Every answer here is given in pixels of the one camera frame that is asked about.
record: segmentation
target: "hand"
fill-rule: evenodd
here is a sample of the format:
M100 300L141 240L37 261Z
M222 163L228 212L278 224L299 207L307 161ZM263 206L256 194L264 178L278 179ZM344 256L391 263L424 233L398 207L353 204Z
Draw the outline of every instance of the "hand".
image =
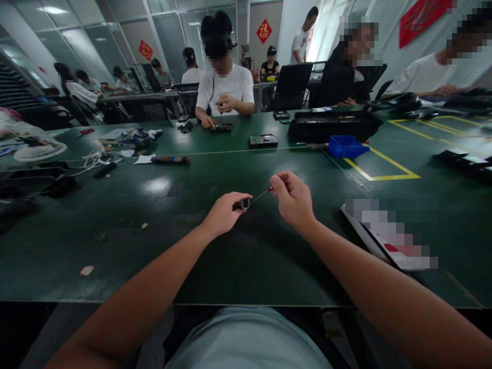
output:
M443 86L435 90L432 95L447 97L455 94L456 92L458 92L458 89L455 86Z
M253 196L239 192L226 193L217 199L209 214L201 224L207 232L212 232L214 237L227 233L236 224L237 219L246 212L245 209L232 210L232 206L244 199L252 199Z
M284 183L283 174L289 178ZM278 199L278 210L282 218L296 231L309 228L316 221L309 187L291 171L280 172L270 179L273 195Z
M354 105L357 105L357 103L355 102L355 100L353 100L350 97L347 98L347 100L338 103L338 107L340 107L340 108L346 108L346 107L354 106Z
M205 119L202 119L201 121L201 125L203 126L203 128L206 129L213 128L215 127L216 124L217 122L212 117L209 117L208 115Z
M227 94L222 94L219 96L219 100L215 103L215 105L217 105L217 110L220 113L229 113L236 108L238 102L238 99L230 97Z

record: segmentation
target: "screwdriver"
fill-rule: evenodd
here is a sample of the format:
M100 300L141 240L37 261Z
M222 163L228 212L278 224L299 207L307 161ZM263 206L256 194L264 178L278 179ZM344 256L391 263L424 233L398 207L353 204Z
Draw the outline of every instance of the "screwdriver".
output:
M286 174L282 174L280 176L280 179L282 180L282 182L287 182L287 180L289 179L289 175L286 173ZM265 193L267 192L272 192L273 191L273 187L272 186L268 186L268 188L266 189L265 192L263 192L261 195L259 195L257 198L255 198L253 201L251 201L251 203L254 203L256 200L258 200L261 196L263 196Z

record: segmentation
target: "ceiling light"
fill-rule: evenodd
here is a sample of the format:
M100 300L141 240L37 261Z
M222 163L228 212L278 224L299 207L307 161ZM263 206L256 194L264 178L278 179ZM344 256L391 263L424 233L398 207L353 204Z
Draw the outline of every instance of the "ceiling light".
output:
M65 14L68 13L68 11L60 9L60 8L55 8L55 7L42 7L38 8L40 11L44 11L45 13L49 14Z

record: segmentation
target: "red diamond sign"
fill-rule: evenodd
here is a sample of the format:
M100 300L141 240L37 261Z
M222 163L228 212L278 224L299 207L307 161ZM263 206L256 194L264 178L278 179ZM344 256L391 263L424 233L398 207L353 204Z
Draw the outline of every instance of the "red diamond sign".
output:
M258 28L258 31L256 31L256 34L260 38L262 44L264 44L267 38L272 34L272 29L270 28L266 18L260 28Z

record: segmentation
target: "black shirt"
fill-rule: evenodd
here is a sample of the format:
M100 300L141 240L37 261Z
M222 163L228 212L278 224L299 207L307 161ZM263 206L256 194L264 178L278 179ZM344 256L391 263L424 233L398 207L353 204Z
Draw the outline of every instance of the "black shirt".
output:
M279 66L279 63L278 61L274 60L273 61L273 67L269 68L268 67L268 61L264 62L262 65L261 65L261 68L262 69L265 69L265 73L266 74L275 74L275 69L277 69L277 67Z

